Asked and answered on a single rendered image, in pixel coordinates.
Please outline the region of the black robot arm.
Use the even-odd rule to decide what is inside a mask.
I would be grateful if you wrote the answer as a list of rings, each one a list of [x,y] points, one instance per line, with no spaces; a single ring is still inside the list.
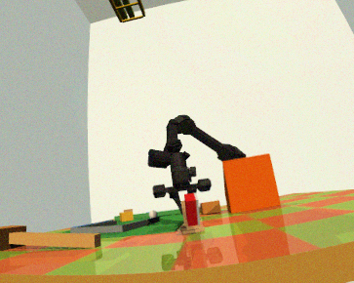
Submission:
[[[180,152],[182,148],[181,141],[177,138],[178,134],[190,135],[215,151],[220,161],[229,161],[235,159],[246,158],[246,154],[231,144],[221,143],[206,132],[199,129],[194,120],[188,115],[179,115],[169,120],[166,127],[167,142],[164,150],[149,149],[148,151],[148,167],[167,169],[170,165],[171,169],[175,166],[186,166],[185,170],[174,170],[174,182],[189,181],[196,177],[196,167],[187,167],[186,159],[190,154],[186,151]],[[187,169],[188,168],[188,169]]]

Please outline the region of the yellow rectangular block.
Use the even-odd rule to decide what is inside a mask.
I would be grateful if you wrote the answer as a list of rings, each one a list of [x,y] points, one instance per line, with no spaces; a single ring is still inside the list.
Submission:
[[[133,221],[133,212],[119,213],[120,222]]]

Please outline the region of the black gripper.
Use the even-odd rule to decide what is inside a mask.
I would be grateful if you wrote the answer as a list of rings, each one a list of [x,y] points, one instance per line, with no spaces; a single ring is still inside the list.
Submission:
[[[190,184],[190,182],[186,180],[174,182],[175,168],[178,168],[178,170],[185,170],[185,167],[186,166],[179,165],[171,169],[173,187],[165,187],[164,184],[152,186],[152,192],[154,198],[164,197],[166,193],[169,192],[170,198],[173,198],[174,201],[177,203],[177,206],[181,211],[181,213],[182,213],[182,208],[181,208],[181,202],[178,195],[179,191],[187,190],[187,193],[194,193],[197,192],[197,188],[199,191],[202,192],[202,191],[209,191],[212,187],[212,182],[210,179],[198,180],[198,183],[194,183],[194,184]]]

